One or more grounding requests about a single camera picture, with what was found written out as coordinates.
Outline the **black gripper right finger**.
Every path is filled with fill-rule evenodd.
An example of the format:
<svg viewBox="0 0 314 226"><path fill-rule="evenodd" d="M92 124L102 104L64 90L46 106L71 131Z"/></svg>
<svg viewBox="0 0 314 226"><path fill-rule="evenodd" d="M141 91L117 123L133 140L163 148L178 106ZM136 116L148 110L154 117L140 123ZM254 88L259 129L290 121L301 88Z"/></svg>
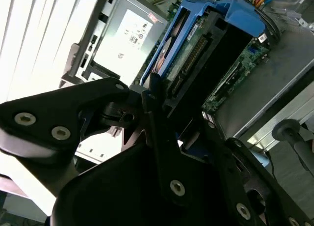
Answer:
<svg viewBox="0 0 314 226"><path fill-rule="evenodd" d="M205 119L201 121L201 133L218 174L227 223L233 226L314 224L241 141L235 138L223 141Z"/></svg>

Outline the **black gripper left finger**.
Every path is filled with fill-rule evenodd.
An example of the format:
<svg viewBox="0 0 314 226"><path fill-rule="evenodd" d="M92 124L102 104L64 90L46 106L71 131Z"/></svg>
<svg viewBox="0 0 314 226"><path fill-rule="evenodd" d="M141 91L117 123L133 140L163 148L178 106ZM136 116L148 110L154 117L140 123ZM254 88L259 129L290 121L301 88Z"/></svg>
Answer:
<svg viewBox="0 0 314 226"><path fill-rule="evenodd" d="M70 162L82 140L111 126L122 127L125 150L144 138L154 151L164 189L166 173L179 173L169 159L181 152L156 88L136 93L116 78L105 78L5 102L0 106L0 147L37 165L57 168Z"/></svg>

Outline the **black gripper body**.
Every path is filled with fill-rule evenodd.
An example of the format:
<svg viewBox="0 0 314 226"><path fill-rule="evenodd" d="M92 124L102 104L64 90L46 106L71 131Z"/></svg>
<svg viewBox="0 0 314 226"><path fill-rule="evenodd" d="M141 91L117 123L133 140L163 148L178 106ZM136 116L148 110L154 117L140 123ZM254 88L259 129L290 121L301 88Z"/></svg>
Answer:
<svg viewBox="0 0 314 226"><path fill-rule="evenodd" d="M70 181L57 197L53 226L243 226L225 197L212 162L170 158L159 185L154 151L141 138L132 147Z"/></svg>

